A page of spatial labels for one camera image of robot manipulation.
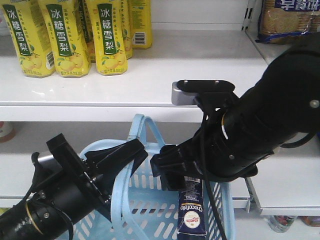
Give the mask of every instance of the green label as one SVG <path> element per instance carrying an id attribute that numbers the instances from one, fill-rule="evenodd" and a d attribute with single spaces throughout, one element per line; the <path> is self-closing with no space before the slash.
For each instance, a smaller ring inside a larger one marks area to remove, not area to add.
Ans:
<path id="1" fill-rule="evenodd" d="M 51 18 L 52 27 L 54 28 L 59 55 L 63 57 L 72 56 L 62 6 L 59 4 L 47 4 L 46 8 Z"/>
<path id="2" fill-rule="evenodd" d="M 21 26 L 15 6 L 8 5 L 8 4 L 4 4 L 2 6 L 5 10 L 6 15 L 9 18 L 9 22 L 11 24 L 16 42 L 18 44 L 20 54 L 23 56 L 31 56 L 32 54 L 29 50 L 29 46 L 27 44 L 27 40 L 23 31 L 23 28 Z"/>
<path id="3" fill-rule="evenodd" d="M 89 43 L 90 37 L 89 37 L 89 32 L 87 29 L 87 23 L 86 23 L 86 17 L 85 17 L 84 0 L 79 0 L 79 15 L 80 15 L 80 22 L 81 22 L 85 42 Z"/>
<path id="4" fill-rule="evenodd" d="M 112 25 L 112 4 L 102 3 L 98 4 L 97 7 L 100 17 L 104 54 L 116 54 L 117 48 Z"/>

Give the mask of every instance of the store shelf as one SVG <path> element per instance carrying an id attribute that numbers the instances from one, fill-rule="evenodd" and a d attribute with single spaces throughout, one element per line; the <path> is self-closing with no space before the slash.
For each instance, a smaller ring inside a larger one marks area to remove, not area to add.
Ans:
<path id="1" fill-rule="evenodd" d="M 155 30 L 150 49 L 135 50 L 128 71 L 82 78 L 38 79 L 21 73 L 11 39 L 0 37 L 2 121 L 130 122 L 135 113 L 158 122 L 201 121 L 194 106 L 171 104 L 172 82 L 228 80 L 240 96 L 267 64 L 242 31 Z"/>
<path id="2" fill-rule="evenodd" d="M 197 123 L 158 123 L 164 140 L 178 144 L 192 137 L 199 128 Z M 0 143 L 0 208 L 12 207 L 18 203 L 29 189 L 34 166 L 33 152 L 46 152 L 46 142 L 63 133 L 76 152 L 100 139 L 120 139 L 128 137 L 129 122 L 16 122 L 16 136 Z M 245 208 L 249 193 L 243 179 L 232 183 L 235 208 Z"/>
<path id="3" fill-rule="evenodd" d="M 291 46 L 290 44 L 277 45 L 256 42 L 258 39 L 258 33 L 256 31 L 251 30 L 246 31 L 246 33 L 267 64 L 270 64 Z"/>
<path id="4" fill-rule="evenodd" d="M 320 216 L 320 142 L 315 137 L 257 164 L 250 187 L 262 215 Z"/>
<path id="5" fill-rule="evenodd" d="M 307 226 L 299 218 L 287 232 L 277 233 L 258 211 L 247 213 L 242 209 L 235 209 L 234 215 L 236 240 L 318 240 L 320 236 L 319 227 Z"/>

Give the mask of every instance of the basket handle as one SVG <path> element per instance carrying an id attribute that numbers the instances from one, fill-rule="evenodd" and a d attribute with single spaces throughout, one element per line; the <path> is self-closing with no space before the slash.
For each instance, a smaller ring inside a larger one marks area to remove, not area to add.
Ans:
<path id="1" fill-rule="evenodd" d="M 144 116 L 142 114 L 136 114 L 134 116 L 127 140 L 130 141 L 138 138 L 140 142 L 146 146 L 148 144 L 147 126 L 150 128 L 152 134 L 154 135 L 154 138 L 158 144 L 158 147 L 160 148 L 163 147 L 165 145 L 165 141 L 156 123 L 151 119 L 151 117 Z"/>
<path id="2" fill-rule="evenodd" d="M 155 122 L 153 122 L 150 117 L 142 114 L 136 114 L 134 116 L 127 140 L 130 141 L 138 138 L 140 142 L 146 146 L 148 144 L 146 126 L 150 128 L 158 146 L 164 146 L 165 141 L 162 138 Z M 128 191 L 132 167 L 133 162 L 130 162 L 115 178 L 111 199 L 112 226 L 114 228 L 116 238 L 119 240 L 125 240 L 126 238 L 123 234 L 123 216 L 124 220 L 133 229 L 139 240 L 149 240 L 145 232 L 134 220 L 130 210 Z"/>

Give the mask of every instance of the plastic basket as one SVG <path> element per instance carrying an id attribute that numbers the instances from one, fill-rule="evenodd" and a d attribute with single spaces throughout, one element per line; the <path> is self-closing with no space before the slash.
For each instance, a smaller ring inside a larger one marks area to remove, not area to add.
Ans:
<path id="1" fill-rule="evenodd" d="M 147 141 L 147 127 L 157 142 Z M 150 159 L 165 144 L 150 117 L 137 114 L 132 122 L 128 141 L 138 138 L 148 152 L 148 158 L 130 177 L 132 163 L 116 177 L 111 200 L 111 221 L 97 211 L 91 212 L 74 226 L 74 240 L 176 240 L 178 222 L 178 192 L 162 191 L 159 177 L 154 178 Z M 124 140 L 103 139 L 88 145 L 80 153 L 111 148 Z M 228 240 L 235 239 L 235 216 L 229 183 L 212 182 L 216 206 Z M 208 240 L 221 239 L 209 199 L 204 194 Z M 68 234 L 58 238 L 67 240 Z"/>

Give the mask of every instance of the packaged drink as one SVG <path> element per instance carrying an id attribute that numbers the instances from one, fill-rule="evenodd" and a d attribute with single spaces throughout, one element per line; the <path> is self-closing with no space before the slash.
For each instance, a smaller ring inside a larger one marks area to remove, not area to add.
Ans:
<path id="1" fill-rule="evenodd" d="M 86 0 L 93 27 L 97 71 L 105 76 L 127 71 L 120 0 Z"/>
<path id="2" fill-rule="evenodd" d="M 289 230 L 292 223 L 297 219 L 298 216 L 270 216 L 268 224 L 270 228 L 277 233 L 284 233 Z"/>
<path id="3" fill-rule="evenodd" d="M 89 11 L 85 0 L 79 0 L 79 14 L 80 21 L 83 30 L 84 40 L 88 48 L 88 53 L 91 63 L 96 62 L 94 33 L 92 31 L 92 25 L 90 21 Z"/>
<path id="4" fill-rule="evenodd" d="M 121 27 L 122 27 L 122 36 L 123 36 L 125 55 L 126 55 L 126 59 L 129 59 L 133 56 L 133 49 L 132 49 L 131 29 L 130 29 L 130 21 L 129 21 L 128 0 L 121 0 L 120 15 L 121 15 Z"/>
<path id="5" fill-rule="evenodd" d="M 0 143 L 11 140 L 16 135 L 14 126 L 9 121 L 0 121 Z"/>
<path id="6" fill-rule="evenodd" d="M 67 78 L 87 75 L 91 61 L 78 0 L 38 0 L 49 33 L 56 71 Z"/>
<path id="7" fill-rule="evenodd" d="M 133 48 L 150 48 L 153 42 L 151 1 L 128 0 L 129 21 Z"/>
<path id="8" fill-rule="evenodd" d="M 301 216 L 301 220 L 308 226 L 320 227 L 320 216 Z"/>
<path id="9" fill-rule="evenodd" d="M 37 0 L 0 0 L 22 71 L 43 78 L 55 71 L 47 28 Z"/>

